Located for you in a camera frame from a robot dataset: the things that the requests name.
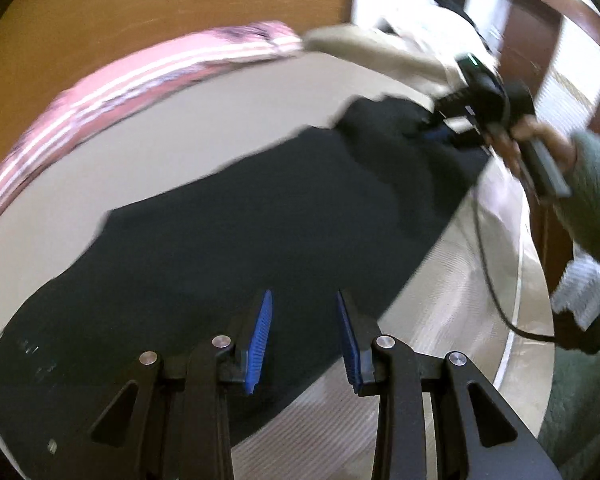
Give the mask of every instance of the cord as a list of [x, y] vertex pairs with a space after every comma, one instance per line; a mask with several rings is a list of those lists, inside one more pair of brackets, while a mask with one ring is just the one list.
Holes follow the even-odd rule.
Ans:
[[489, 274], [489, 269], [487, 267], [487, 258], [484, 253], [484, 242], [482, 241], [482, 229], [480, 227], [480, 215], [478, 214], [478, 183], [479, 181], [476, 181], [474, 185], [474, 202], [472, 204], [474, 212], [475, 237], [478, 240], [478, 251], [480, 253], [480, 264], [482, 265], [484, 281], [487, 283], [489, 294], [491, 296], [491, 299], [493, 300], [493, 303], [496, 306], [500, 319], [504, 322], [505, 325], [507, 325], [507, 327], [513, 333], [519, 335], [520, 337], [525, 337], [533, 341], [555, 344], [555, 337], [552, 335], [534, 334], [532, 332], [526, 332], [525, 330], [518, 328], [509, 320], [507, 315], [504, 313], [504, 310], [502, 309], [502, 305], [500, 304], [500, 300], [498, 299], [498, 295], [496, 294], [495, 287], [493, 286], [493, 281], [491, 280], [491, 275]]

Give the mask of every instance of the beige bed sheet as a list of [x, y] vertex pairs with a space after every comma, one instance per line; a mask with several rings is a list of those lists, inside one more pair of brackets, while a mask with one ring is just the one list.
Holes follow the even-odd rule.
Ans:
[[[33, 181], [0, 218], [0, 331], [37, 288], [85, 250], [108, 210], [218, 171], [305, 124], [327, 126], [353, 95], [385, 93], [430, 106], [427, 97], [387, 76], [308, 53], [192, 86], [94, 137]], [[465, 352], [538, 434], [553, 347], [513, 337], [498, 318], [477, 259], [470, 206], [467, 197], [381, 327], [417, 351]], [[524, 194], [496, 160], [480, 184], [480, 211], [504, 309], [526, 330], [550, 333]], [[352, 394], [337, 362], [234, 448], [236, 478], [368, 478], [376, 409], [375, 399]]]

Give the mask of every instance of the pink striped cloth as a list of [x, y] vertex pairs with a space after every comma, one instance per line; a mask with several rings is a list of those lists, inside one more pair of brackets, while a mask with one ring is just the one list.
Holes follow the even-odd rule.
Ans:
[[116, 121], [235, 64], [301, 49], [284, 23], [256, 22], [165, 41], [101, 68], [62, 92], [0, 164], [0, 214], [42, 171]]

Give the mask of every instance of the blue ribbed fingertip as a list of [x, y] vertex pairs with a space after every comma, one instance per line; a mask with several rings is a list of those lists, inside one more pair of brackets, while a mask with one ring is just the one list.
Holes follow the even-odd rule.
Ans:
[[269, 328], [271, 327], [271, 317], [273, 314], [273, 298], [271, 291], [264, 293], [262, 306], [256, 321], [256, 328], [249, 345], [249, 355], [247, 361], [247, 373], [244, 379], [244, 389], [248, 395], [253, 393], [253, 389], [260, 381], [260, 372], [262, 371], [262, 362], [264, 361], [264, 352], [267, 348], [267, 339], [269, 338]]
[[356, 343], [356, 337], [353, 335], [351, 329], [351, 322], [349, 320], [349, 314], [344, 306], [344, 299], [340, 293], [337, 294], [338, 298], [338, 314], [340, 318], [340, 339], [342, 343], [342, 357], [344, 359], [344, 367], [347, 371], [347, 379], [349, 384], [353, 386], [354, 393], [360, 391], [362, 386], [362, 375], [360, 373], [360, 351], [358, 350], [358, 344]]

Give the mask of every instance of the metal screw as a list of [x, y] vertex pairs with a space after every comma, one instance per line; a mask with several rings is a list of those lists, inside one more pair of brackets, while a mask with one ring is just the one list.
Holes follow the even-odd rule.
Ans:
[[462, 352], [451, 352], [451, 354], [449, 354], [449, 360], [451, 361], [451, 364], [464, 366], [466, 364], [466, 355]]
[[211, 344], [216, 348], [227, 348], [231, 344], [231, 338], [227, 335], [217, 335], [212, 339]]
[[140, 362], [144, 366], [152, 365], [158, 360], [158, 354], [149, 350], [140, 354]]
[[395, 345], [395, 339], [390, 335], [381, 335], [376, 339], [376, 344], [380, 348], [393, 348]]

